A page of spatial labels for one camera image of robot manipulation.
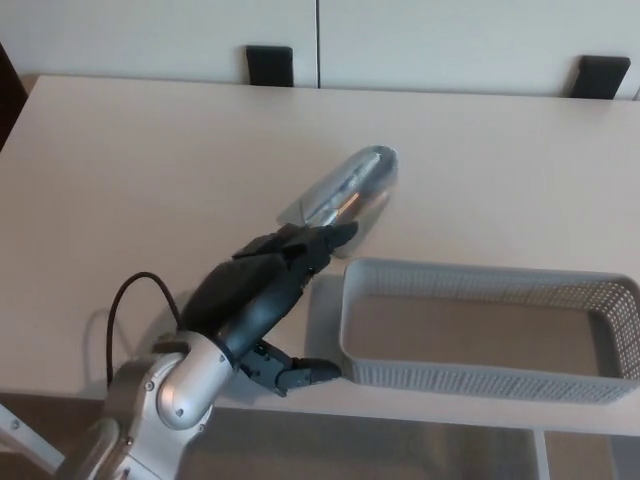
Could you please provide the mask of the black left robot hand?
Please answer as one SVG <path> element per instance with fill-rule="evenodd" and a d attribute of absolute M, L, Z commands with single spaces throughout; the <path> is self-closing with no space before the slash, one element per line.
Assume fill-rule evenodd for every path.
<path fill-rule="evenodd" d="M 292 389 L 341 377 L 334 362 L 291 357 L 264 336 L 289 314 L 310 280 L 357 231 L 356 222 L 286 224 L 253 239 L 205 277 L 182 309 L 179 326 L 213 341 L 232 367 L 281 397 Z"/>

